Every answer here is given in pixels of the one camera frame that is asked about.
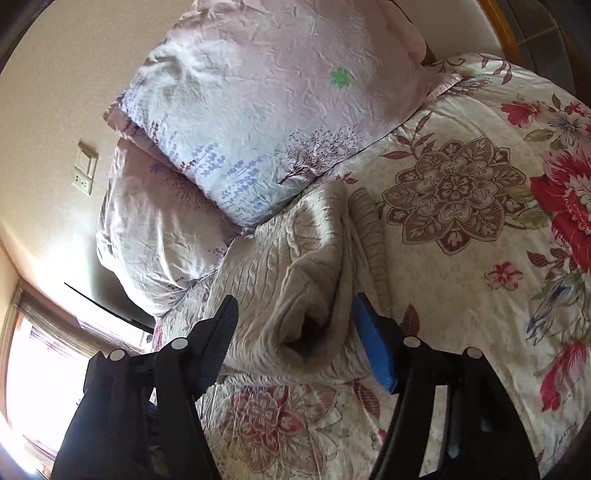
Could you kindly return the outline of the cream cable-knit sweater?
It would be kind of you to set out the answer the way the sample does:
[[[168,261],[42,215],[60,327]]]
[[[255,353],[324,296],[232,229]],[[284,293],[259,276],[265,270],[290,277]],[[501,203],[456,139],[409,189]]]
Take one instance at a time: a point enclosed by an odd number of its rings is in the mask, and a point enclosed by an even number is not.
[[[238,327],[221,369],[235,383],[341,383],[370,366],[351,320],[353,297],[391,312],[383,225],[363,188],[318,185],[232,241],[219,269],[157,323],[163,343],[211,318],[228,295]]]

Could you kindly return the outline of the lower pink floral pillow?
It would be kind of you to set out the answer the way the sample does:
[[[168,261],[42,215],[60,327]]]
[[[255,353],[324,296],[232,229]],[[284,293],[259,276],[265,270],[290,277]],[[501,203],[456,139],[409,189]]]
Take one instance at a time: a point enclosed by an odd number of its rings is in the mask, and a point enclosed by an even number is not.
[[[97,256],[153,317],[213,274],[240,228],[190,180],[129,140],[116,145],[96,232]]]

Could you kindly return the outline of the floral cream bed quilt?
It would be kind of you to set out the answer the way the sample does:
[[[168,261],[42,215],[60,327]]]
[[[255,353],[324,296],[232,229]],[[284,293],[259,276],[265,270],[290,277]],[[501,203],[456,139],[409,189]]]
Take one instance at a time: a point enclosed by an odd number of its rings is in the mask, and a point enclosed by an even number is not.
[[[480,348],[545,479],[590,414],[590,110],[489,54],[325,179],[373,199],[394,320],[436,349]],[[349,347],[321,374],[267,373],[240,336],[197,413],[225,479],[365,479],[397,400]]]

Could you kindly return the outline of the upper floral white pillow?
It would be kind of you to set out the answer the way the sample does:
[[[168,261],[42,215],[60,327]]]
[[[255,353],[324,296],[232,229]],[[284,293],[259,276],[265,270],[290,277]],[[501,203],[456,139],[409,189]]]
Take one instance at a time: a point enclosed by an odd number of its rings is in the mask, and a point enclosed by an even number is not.
[[[105,122],[253,226],[459,81],[390,1],[196,1]]]

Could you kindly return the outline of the wooden bed headboard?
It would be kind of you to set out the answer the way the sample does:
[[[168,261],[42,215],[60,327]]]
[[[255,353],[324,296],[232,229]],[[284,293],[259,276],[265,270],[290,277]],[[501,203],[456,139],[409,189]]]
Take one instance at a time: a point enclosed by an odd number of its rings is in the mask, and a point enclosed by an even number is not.
[[[478,0],[478,4],[499,40],[504,57],[511,63],[521,65],[522,57],[518,41],[499,2],[496,0]]]

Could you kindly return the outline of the wooden window frame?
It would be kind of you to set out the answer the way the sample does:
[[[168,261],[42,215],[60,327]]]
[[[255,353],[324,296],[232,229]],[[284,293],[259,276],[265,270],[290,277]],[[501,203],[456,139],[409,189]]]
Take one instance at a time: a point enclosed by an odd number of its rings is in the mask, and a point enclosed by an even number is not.
[[[146,334],[99,312],[81,320],[23,285],[1,329],[1,414],[8,451],[25,470],[48,478],[82,400],[87,362],[116,348],[140,353]]]

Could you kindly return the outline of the wall switch and socket panel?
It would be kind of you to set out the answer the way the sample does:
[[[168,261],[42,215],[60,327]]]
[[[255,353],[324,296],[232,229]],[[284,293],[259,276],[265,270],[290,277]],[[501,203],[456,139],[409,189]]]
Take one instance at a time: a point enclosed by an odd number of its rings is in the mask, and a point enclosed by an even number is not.
[[[83,141],[78,142],[72,185],[87,196],[92,193],[98,158],[98,153],[93,147]]]

